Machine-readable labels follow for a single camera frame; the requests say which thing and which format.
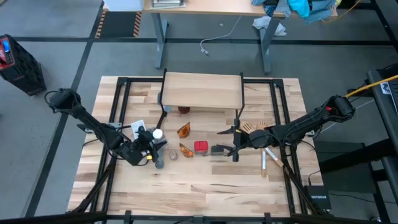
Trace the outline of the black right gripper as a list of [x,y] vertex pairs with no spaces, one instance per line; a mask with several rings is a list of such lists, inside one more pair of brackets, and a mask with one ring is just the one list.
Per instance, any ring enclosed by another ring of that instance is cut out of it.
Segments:
[[274,127],[261,125],[260,129],[254,129],[250,123],[234,119],[233,126],[218,132],[218,134],[233,134],[234,147],[222,145],[222,148],[227,151],[227,155],[232,155],[233,162],[238,162],[239,151],[244,148],[259,149],[273,145],[275,143],[274,133],[272,132]]

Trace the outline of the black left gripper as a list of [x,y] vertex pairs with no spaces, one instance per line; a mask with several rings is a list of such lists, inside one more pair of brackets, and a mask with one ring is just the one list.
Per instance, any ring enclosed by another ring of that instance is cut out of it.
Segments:
[[157,154],[168,144],[168,142],[153,143],[153,134],[143,126],[139,126],[136,133],[138,137],[133,141],[121,133],[124,142],[119,148],[119,156],[132,166],[138,166],[147,155]]

